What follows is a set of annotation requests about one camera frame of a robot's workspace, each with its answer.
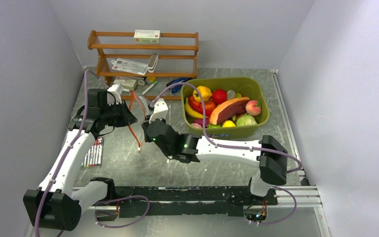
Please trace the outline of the pink peach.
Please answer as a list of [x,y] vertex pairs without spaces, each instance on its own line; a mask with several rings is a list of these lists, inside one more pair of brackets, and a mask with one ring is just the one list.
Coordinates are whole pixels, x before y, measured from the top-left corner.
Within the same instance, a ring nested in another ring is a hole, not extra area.
[[257,100],[251,100],[246,104],[245,110],[247,114],[251,116],[258,116],[262,112],[261,102]]

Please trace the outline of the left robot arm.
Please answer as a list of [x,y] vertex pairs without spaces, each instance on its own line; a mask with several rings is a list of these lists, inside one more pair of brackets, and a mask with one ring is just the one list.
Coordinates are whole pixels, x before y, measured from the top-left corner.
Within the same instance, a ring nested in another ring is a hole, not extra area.
[[68,124],[66,142],[46,178],[23,196],[31,224],[39,228],[72,231],[84,211],[97,202],[111,205],[117,191],[113,179],[96,177],[78,191],[76,176],[86,154],[107,126],[127,127],[137,122],[121,98],[121,88],[89,89],[85,104]]

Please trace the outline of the red pomegranate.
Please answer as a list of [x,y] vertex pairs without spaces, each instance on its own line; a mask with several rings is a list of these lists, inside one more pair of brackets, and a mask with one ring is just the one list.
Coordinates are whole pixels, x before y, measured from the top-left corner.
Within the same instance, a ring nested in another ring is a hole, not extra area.
[[211,100],[219,105],[227,100],[227,92],[223,89],[217,89],[212,93]]

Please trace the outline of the yellow bell pepper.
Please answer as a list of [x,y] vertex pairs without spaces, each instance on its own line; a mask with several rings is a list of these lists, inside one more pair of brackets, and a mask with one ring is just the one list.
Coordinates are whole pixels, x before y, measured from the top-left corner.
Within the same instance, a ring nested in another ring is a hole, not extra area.
[[212,96],[212,91],[206,86],[198,86],[197,91],[194,90],[192,93],[192,96],[194,97],[195,101],[201,102],[201,99],[204,101],[209,100]]

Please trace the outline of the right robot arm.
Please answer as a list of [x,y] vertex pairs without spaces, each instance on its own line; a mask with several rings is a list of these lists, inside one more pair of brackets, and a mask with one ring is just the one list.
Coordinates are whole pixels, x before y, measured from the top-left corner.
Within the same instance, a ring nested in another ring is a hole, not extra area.
[[142,124],[146,142],[155,143],[168,158],[182,163],[226,161],[257,168],[247,190],[247,200],[259,204],[273,186],[287,183],[287,152],[272,137],[263,140],[230,141],[178,133],[163,120]]

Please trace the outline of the clear zip top bag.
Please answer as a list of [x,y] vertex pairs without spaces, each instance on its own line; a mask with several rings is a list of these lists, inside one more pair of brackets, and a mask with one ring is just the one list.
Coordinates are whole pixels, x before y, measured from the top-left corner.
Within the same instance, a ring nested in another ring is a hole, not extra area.
[[[132,111],[134,104],[137,104],[141,110],[134,117],[138,118],[138,116],[142,115],[143,120],[145,120],[146,116],[149,114],[149,107],[148,107],[147,99],[141,93],[136,92],[134,90],[131,90],[130,91],[130,102],[129,102],[129,106],[128,106],[129,111]],[[142,144],[144,143],[144,139],[140,139],[140,137],[135,133],[135,131],[133,130],[133,127],[131,125],[128,126],[128,129],[131,132],[133,138],[135,139],[135,141],[137,143],[137,152],[140,153]]]

